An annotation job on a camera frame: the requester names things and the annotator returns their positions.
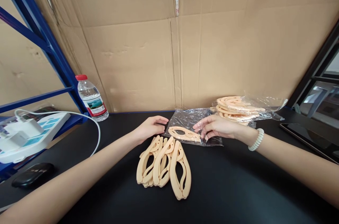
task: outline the cardboard sheet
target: cardboard sheet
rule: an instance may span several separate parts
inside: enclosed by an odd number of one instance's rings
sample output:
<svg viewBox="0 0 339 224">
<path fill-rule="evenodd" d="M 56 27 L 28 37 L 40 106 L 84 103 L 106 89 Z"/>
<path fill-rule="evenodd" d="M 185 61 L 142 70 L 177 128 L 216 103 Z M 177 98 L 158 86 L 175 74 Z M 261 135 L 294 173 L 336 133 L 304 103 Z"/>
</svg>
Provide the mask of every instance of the cardboard sheet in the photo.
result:
<svg viewBox="0 0 339 224">
<path fill-rule="evenodd" d="M 289 98 L 339 0 L 36 0 L 76 73 L 110 112 Z"/>
<path fill-rule="evenodd" d="M 176 106 L 171 18 L 174 0 L 39 0 L 54 31 L 110 112 Z"/>
<path fill-rule="evenodd" d="M 183 105 L 289 98 L 338 12 L 339 0 L 179 0 Z"/>
</svg>

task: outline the white beaded bracelet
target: white beaded bracelet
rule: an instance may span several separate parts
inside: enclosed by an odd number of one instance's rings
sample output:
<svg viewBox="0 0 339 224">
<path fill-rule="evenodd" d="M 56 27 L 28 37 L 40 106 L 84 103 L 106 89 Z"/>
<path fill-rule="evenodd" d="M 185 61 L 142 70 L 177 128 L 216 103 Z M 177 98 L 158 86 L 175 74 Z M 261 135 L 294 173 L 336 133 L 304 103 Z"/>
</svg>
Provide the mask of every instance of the white beaded bracelet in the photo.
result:
<svg viewBox="0 0 339 224">
<path fill-rule="evenodd" d="M 257 129 L 259 131 L 259 135 L 257 140 L 254 142 L 254 144 L 251 147 L 248 147 L 250 151 L 255 151 L 258 146 L 260 145 L 262 139 L 264 138 L 264 130 L 263 129 Z"/>
</svg>

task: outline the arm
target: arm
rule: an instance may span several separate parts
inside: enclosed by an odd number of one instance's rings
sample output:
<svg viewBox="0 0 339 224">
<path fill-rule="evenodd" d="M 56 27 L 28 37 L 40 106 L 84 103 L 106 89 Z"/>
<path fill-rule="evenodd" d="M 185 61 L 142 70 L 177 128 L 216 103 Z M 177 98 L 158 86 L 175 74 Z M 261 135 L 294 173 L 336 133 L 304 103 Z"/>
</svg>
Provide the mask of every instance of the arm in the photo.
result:
<svg viewBox="0 0 339 224">
<path fill-rule="evenodd" d="M 134 131 L 45 183 L 0 215 L 0 223 L 57 223 L 119 160 L 154 134 L 164 133 L 168 119 L 149 117 Z"/>
<path fill-rule="evenodd" d="M 257 130 L 219 116 L 208 116 L 193 128 L 196 132 L 202 129 L 201 136 L 207 140 L 222 136 L 238 139 L 248 146 L 252 146 L 258 137 Z M 256 151 L 339 209 L 337 164 L 266 134 Z"/>
</svg>

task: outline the white power strip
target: white power strip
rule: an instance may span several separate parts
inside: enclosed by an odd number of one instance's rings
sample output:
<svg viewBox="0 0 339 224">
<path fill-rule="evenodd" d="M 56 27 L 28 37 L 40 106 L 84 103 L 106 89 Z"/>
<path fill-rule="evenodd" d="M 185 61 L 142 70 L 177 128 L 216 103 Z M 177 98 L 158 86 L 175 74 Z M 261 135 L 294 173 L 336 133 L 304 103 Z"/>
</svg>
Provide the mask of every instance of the white power strip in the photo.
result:
<svg viewBox="0 0 339 224">
<path fill-rule="evenodd" d="M 45 149 L 70 116 L 69 113 L 55 113 L 42 118 L 38 123 L 44 129 L 43 133 L 29 138 L 26 144 L 20 149 L 10 152 L 0 152 L 0 162 L 18 163 L 28 156 Z"/>
</svg>

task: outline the bottle label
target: bottle label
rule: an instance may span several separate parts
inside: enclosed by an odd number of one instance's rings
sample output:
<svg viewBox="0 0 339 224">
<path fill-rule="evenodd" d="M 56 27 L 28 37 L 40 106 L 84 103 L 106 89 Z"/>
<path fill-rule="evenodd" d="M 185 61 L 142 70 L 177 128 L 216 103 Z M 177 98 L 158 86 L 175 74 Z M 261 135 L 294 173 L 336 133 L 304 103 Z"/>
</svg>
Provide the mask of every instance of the bottle label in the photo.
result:
<svg viewBox="0 0 339 224">
<path fill-rule="evenodd" d="M 83 100 L 83 102 L 89 114 L 93 117 L 100 116 L 107 111 L 100 96 L 91 100 Z"/>
</svg>

